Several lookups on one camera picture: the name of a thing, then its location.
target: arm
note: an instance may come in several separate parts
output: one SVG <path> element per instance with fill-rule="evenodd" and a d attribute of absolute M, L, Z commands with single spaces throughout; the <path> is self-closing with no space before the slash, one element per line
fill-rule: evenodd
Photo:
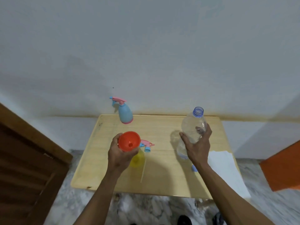
<path fill-rule="evenodd" d="M 106 174 L 95 194 L 88 202 L 83 212 L 75 221 L 74 225 L 104 224 L 110 207 L 110 201 L 118 178 L 129 166 L 131 159 L 139 149 L 123 152 L 118 147 L 118 139 L 122 134 L 116 135 L 108 151 L 108 166 Z"/>
<path fill-rule="evenodd" d="M 274 224 L 264 214 L 231 189 L 209 166 L 208 153 L 210 149 L 209 137 L 211 134 L 212 130 L 210 126 L 207 125 L 207 130 L 202 138 L 200 138 L 197 143 L 192 144 L 184 133 L 179 133 L 185 143 L 189 159 L 197 168 L 226 223 L 230 225 Z"/>

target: hand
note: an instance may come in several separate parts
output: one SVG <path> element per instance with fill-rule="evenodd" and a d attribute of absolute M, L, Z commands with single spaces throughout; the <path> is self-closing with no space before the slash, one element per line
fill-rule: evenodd
<path fill-rule="evenodd" d="M 210 126 L 207 124 L 206 132 L 202 135 L 198 142 L 192 144 L 188 139 L 188 136 L 180 132 L 179 135 L 185 144 L 187 150 L 187 156 L 192 161 L 192 163 L 199 165 L 207 165 L 208 153 L 210 149 L 209 137 L 212 134 Z"/>
<path fill-rule="evenodd" d="M 118 139 L 122 133 L 117 134 L 113 139 L 108 150 L 107 173 L 119 177 L 122 172 L 129 166 L 131 159 L 139 152 L 139 148 L 132 151 L 124 152 L 118 147 Z"/>

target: pink spray nozzle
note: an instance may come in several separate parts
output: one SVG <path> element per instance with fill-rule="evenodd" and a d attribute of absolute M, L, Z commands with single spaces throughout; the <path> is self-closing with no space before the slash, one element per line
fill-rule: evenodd
<path fill-rule="evenodd" d="M 120 105 L 123 105 L 125 102 L 127 102 L 126 100 L 121 99 L 119 97 L 112 97 L 111 96 L 110 99 L 113 100 L 112 105 L 114 105 L 115 103 L 120 103 Z"/>

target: orange object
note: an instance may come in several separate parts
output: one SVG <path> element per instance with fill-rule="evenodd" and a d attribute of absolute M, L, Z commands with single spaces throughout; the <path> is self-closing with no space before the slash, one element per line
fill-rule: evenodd
<path fill-rule="evenodd" d="M 119 148 L 122 151 L 131 151 L 140 146 L 141 138 L 133 131 L 123 133 L 118 141 Z"/>
<path fill-rule="evenodd" d="M 260 163 L 272 191 L 300 189 L 299 158 L 300 141 Z"/>

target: white paper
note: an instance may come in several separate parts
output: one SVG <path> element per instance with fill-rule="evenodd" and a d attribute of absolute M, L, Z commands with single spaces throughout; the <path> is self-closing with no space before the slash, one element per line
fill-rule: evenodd
<path fill-rule="evenodd" d="M 251 198 L 243 178 L 235 166 L 231 153 L 227 151 L 210 151 L 208 164 L 238 195 L 244 199 Z"/>

